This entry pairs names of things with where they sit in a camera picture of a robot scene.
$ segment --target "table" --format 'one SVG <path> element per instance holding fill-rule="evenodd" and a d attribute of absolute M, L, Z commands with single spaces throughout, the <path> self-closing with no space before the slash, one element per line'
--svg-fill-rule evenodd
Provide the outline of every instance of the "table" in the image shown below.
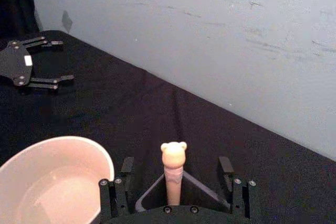
<path fill-rule="evenodd" d="M 65 46 L 33 55 L 35 76 L 74 74 L 75 82 L 57 95 L 21 95 L 0 79 L 0 165 L 47 138 L 87 137 L 116 172 L 135 157 L 135 201 L 163 173 L 160 145 L 185 141 L 185 170 L 213 191 L 219 156 L 257 182 L 264 223 L 336 223 L 336 162 L 63 32 L 20 39 L 37 36 Z"/>

